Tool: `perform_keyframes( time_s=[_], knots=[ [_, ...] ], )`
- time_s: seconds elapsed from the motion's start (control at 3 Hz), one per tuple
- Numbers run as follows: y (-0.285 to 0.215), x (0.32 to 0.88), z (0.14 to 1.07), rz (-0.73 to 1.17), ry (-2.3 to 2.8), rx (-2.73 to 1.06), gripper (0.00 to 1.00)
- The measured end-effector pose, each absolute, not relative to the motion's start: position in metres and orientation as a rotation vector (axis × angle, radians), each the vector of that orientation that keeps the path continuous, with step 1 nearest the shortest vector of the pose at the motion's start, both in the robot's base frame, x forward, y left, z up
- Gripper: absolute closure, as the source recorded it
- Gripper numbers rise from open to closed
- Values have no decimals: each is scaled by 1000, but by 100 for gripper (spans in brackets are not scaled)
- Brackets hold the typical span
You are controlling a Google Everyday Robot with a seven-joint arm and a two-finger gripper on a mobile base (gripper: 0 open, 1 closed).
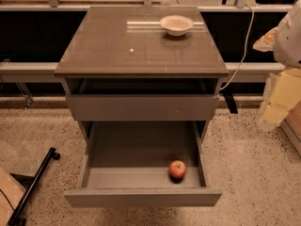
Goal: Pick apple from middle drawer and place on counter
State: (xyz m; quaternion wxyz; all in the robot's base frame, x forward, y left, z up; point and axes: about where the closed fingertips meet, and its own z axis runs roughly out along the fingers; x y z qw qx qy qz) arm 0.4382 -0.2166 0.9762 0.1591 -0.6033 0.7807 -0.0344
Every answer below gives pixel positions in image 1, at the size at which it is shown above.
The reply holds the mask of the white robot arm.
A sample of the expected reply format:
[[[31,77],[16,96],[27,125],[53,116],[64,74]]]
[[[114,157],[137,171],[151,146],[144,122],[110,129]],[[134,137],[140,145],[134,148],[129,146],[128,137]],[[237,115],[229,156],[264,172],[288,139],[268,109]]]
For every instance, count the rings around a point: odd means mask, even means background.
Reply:
[[[274,60],[285,66],[281,73],[271,73],[265,82],[257,124],[263,131],[271,131],[301,101],[301,0],[253,48],[272,51]]]

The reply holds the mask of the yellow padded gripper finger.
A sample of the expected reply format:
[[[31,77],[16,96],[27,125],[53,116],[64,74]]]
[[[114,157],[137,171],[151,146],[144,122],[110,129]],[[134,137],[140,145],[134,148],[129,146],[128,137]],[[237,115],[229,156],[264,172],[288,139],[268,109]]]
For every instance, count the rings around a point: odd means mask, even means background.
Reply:
[[[271,73],[265,82],[257,125],[262,131],[279,127],[300,101],[300,69],[289,68],[279,74]]]
[[[275,50],[275,37],[277,34],[277,28],[274,27],[266,34],[261,36],[253,44],[253,49],[260,52],[272,52]]]

